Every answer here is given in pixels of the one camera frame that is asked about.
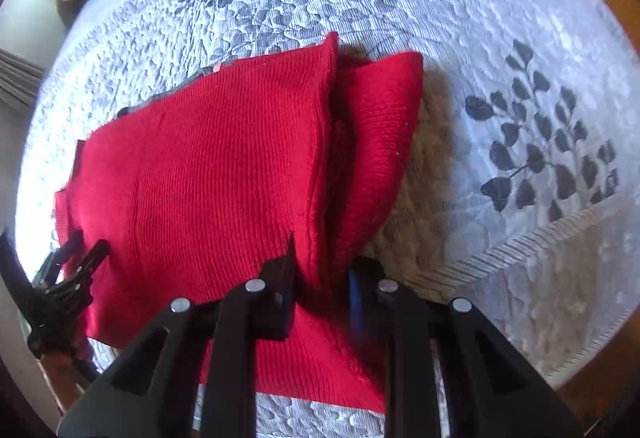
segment beige curtain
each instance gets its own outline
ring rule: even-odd
[[[0,101],[17,111],[31,110],[44,70],[0,48]]]

